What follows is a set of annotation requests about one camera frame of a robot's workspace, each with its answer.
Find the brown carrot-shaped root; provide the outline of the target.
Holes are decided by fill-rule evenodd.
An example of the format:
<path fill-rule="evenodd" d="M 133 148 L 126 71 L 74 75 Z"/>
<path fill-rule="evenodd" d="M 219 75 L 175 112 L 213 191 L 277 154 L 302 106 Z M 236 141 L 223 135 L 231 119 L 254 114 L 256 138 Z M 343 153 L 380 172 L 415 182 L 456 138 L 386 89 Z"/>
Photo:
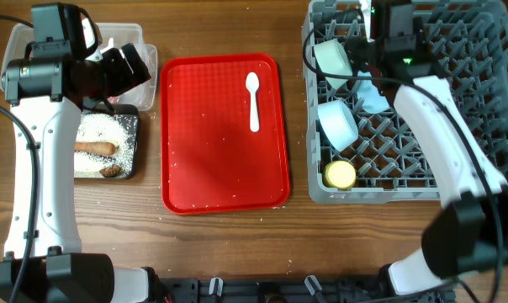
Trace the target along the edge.
<path fill-rule="evenodd" d="M 102 157 L 111 157 L 117 151 L 116 146 L 110 142 L 77 142 L 75 144 L 76 152 L 86 152 Z"/>

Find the clear plastic bin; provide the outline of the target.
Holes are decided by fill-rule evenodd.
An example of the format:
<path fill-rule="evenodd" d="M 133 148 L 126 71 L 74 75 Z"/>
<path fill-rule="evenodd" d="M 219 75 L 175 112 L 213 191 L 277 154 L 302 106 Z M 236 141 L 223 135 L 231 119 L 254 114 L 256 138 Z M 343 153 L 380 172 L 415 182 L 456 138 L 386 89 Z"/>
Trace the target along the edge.
<path fill-rule="evenodd" d="M 128 43 L 132 43 L 137 49 L 141 59 L 147 65 L 151 79 L 136 88 L 129 90 L 117 98 L 113 98 L 111 104 L 130 104 L 134 105 L 139 111 L 148 111 L 154 104 L 156 95 L 156 85 L 158 79 L 158 55 L 154 45 L 146 44 L 143 37 L 143 30 L 138 24 L 128 23 L 97 23 L 102 44 L 106 46 L 109 38 L 114 38 L 115 48 L 120 48 Z M 34 30 L 30 27 L 17 24 L 13 27 L 9 36 L 8 44 L 3 57 L 3 64 L 0 75 L 2 75 L 7 64 L 13 59 L 24 57 L 25 47 L 34 40 Z"/>

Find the red serving tray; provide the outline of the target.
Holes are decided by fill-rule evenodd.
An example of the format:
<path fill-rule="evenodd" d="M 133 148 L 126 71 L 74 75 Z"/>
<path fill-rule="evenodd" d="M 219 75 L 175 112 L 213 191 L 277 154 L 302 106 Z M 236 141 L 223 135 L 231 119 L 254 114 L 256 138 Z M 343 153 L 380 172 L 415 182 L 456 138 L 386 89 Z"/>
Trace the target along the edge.
<path fill-rule="evenodd" d="M 260 87 L 249 126 L 246 76 Z M 160 72 L 161 196 L 177 215 L 282 205 L 291 191 L 278 65 L 268 54 L 179 57 Z"/>

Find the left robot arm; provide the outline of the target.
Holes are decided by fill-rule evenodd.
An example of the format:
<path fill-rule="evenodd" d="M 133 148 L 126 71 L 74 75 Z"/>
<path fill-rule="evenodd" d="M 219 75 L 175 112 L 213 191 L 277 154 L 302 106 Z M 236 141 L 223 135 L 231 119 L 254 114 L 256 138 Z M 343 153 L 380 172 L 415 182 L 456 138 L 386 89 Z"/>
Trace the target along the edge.
<path fill-rule="evenodd" d="M 167 288 L 152 268 L 121 268 L 84 253 L 74 210 L 74 153 L 82 113 L 112 114 L 109 99 L 150 78 L 133 45 L 95 52 L 96 24 L 74 4 L 31 9 L 34 40 L 3 74 L 13 122 L 13 218 L 0 261 L 6 302 L 163 302 Z"/>

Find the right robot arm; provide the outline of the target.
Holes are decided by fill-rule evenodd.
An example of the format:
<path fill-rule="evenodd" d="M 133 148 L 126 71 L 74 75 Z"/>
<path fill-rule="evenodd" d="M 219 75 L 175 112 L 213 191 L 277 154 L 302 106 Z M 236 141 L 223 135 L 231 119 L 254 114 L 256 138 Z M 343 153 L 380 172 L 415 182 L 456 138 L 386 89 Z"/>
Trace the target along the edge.
<path fill-rule="evenodd" d="M 409 1 L 363 1 L 359 14 L 366 35 L 348 42 L 348 52 L 409 126 L 442 203 L 421 246 L 389 265 L 392 291 L 411 295 L 465 274 L 500 274 L 508 265 L 508 182 L 460 114 L 421 18 Z"/>

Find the white plastic spoon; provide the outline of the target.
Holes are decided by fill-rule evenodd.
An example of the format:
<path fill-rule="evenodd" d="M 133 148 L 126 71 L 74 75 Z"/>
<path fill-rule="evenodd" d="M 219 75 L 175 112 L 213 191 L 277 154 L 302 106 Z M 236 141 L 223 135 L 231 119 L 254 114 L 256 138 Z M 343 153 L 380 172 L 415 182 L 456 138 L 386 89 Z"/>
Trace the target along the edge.
<path fill-rule="evenodd" d="M 257 109 L 257 90 L 260 87 L 260 82 L 255 72 L 249 72 L 246 76 L 246 89 L 250 94 L 250 118 L 249 126 L 252 132 L 260 130 L 259 113 Z"/>

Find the yellow plastic cup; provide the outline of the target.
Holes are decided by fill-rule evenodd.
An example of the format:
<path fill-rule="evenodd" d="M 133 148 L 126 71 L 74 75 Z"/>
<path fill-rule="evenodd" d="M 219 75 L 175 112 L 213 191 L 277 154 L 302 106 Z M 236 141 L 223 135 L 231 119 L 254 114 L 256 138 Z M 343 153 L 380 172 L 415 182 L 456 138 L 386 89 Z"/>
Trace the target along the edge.
<path fill-rule="evenodd" d="M 337 189 L 352 188 L 357 180 L 354 166 L 347 161 L 334 161 L 325 166 L 323 182 L 326 187 Z"/>

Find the grey dishwasher rack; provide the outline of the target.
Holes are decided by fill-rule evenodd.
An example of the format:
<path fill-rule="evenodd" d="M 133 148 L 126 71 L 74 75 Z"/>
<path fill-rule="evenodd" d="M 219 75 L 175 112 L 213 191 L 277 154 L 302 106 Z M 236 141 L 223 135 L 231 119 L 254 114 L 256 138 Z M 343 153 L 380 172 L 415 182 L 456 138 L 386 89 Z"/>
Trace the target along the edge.
<path fill-rule="evenodd" d="M 508 181 L 508 13 L 500 1 L 417 1 L 426 43 L 447 72 L 454 101 L 486 156 Z M 398 200 L 436 200 L 431 169 L 409 126 L 393 109 L 369 114 L 357 97 L 358 82 L 335 90 L 312 70 L 305 55 L 306 134 L 310 198 L 319 204 L 383 204 Z M 337 151 L 323 132 L 317 108 L 342 101 L 353 114 L 358 138 Z M 351 163 L 352 188 L 324 185 L 325 166 Z"/>

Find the brown food scrap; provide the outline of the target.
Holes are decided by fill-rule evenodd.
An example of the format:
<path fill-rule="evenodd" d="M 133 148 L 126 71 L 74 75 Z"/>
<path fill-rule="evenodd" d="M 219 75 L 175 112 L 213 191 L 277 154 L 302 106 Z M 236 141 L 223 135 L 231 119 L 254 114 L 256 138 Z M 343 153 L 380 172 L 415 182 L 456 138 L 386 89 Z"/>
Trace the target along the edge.
<path fill-rule="evenodd" d="M 105 167 L 105 168 L 102 168 L 99 173 L 104 177 L 104 178 L 116 178 L 117 176 L 119 176 L 121 173 L 122 173 L 122 167 L 114 164 L 110 167 Z"/>

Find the large light blue plate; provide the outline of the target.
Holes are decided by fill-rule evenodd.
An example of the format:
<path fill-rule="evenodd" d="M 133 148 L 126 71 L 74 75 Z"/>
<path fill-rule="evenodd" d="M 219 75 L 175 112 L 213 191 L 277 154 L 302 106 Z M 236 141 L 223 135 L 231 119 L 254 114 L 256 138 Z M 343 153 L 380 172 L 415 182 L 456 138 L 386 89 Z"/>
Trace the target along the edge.
<path fill-rule="evenodd" d="M 357 97 L 363 101 L 362 109 L 369 114 L 379 114 L 389 109 L 388 100 L 382 96 L 371 80 L 362 80 Z"/>

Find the small light blue bowl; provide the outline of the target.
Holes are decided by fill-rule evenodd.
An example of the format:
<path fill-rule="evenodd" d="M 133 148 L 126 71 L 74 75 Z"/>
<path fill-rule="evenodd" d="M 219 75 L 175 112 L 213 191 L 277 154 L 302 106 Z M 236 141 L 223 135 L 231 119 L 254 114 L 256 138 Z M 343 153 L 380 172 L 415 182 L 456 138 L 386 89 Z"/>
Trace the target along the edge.
<path fill-rule="evenodd" d="M 344 151 L 357 140 L 357 123 L 352 111 L 342 101 L 320 104 L 317 112 L 322 130 L 337 151 Z"/>

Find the green bowl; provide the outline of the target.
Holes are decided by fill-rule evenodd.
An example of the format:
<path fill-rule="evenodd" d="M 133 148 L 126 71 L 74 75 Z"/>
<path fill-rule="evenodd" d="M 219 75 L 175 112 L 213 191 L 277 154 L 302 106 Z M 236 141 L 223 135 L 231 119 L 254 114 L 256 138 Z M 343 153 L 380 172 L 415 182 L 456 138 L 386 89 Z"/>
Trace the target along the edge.
<path fill-rule="evenodd" d="M 352 75 L 352 67 L 342 44 L 337 40 L 328 40 L 314 46 L 316 63 L 320 70 L 327 74 L 347 76 Z M 346 79 L 328 77 L 326 81 L 338 90 L 346 82 Z"/>

